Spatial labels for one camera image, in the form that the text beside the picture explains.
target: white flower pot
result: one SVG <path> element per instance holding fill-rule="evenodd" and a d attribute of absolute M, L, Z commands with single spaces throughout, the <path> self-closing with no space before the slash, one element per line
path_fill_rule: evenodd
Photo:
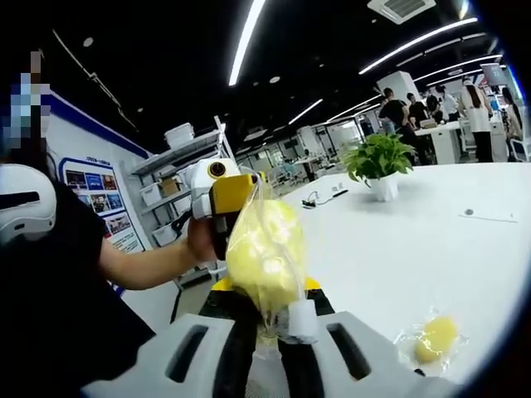
<path fill-rule="evenodd" d="M 368 185 L 373 190 L 378 201 L 394 201 L 398 197 L 396 172 L 379 180 L 369 179 Z"/>

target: green plant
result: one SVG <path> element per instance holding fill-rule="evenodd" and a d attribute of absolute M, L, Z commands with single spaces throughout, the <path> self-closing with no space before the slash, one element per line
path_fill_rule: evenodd
<path fill-rule="evenodd" d="M 347 152 L 343 164 L 354 181 L 380 179 L 395 172 L 406 174 L 408 168 L 413 170 L 407 154 L 414 152 L 414 147 L 401 143 L 397 135 L 372 134 L 367 142 Z"/>

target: poster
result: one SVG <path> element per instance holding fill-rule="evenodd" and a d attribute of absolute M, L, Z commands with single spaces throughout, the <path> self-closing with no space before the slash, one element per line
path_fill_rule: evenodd
<path fill-rule="evenodd" d="M 127 209 L 110 163 L 94 158 L 64 158 L 59 165 L 61 182 L 105 222 L 105 239 L 124 253 L 145 251 Z M 113 285 L 115 291 L 123 289 Z"/>

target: potted plant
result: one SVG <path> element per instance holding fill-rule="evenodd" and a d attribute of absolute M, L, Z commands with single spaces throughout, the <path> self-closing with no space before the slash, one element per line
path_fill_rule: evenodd
<path fill-rule="evenodd" d="M 354 181 L 363 180 L 379 201 L 392 201 L 398 196 L 396 174 L 413 170 L 407 155 L 414 152 L 397 135 L 372 134 L 365 143 L 349 151 L 343 163 L 348 176 Z"/>

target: ceiling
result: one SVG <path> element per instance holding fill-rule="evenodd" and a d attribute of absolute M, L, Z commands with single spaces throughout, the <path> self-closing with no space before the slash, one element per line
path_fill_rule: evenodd
<path fill-rule="evenodd" d="M 84 11 L 82 21 L 57 22 L 41 35 L 51 88 L 154 152 L 166 148 L 164 132 L 190 122 L 201 133 L 213 128 L 216 114 L 227 124 L 235 150 L 242 147 L 250 131 L 269 129 L 252 143 L 259 145 L 273 129 L 287 125 L 323 99 L 297 122 L 275 133 L 284 138 L 300 126 L 322 123 L 374 96 L 376 81 L 398 70 L 397 63 L 446 41 L 484 31 L 479 23 L 457 28 L 359 75 L 364 66 L 405 42 L 458 21 L 452 2 L 438 0 L 436 7 L 398 26 L 369 10 L 363 1 L 269 0 L 247 48 L 238 84 L 229 87 L 234 54 L 252 1 L 155 3 L 128 6 L 127 13 L 119 17 L 91 8 Z M 97 74 L 134 126 L 88 79 L 52 28 L 85 69 Z M 94 41 L 84 47 L 87 37 Z M 487 36 L 476 37 L 432 51 L 400 69 L 416 78 L 484 56 L 491 43 Z M 271 84 L 275 76 L 280 81 Z M 434 80 L 445 77 L 439 74 Z M 419 90 L 432 81 L 419 83 Z"/>

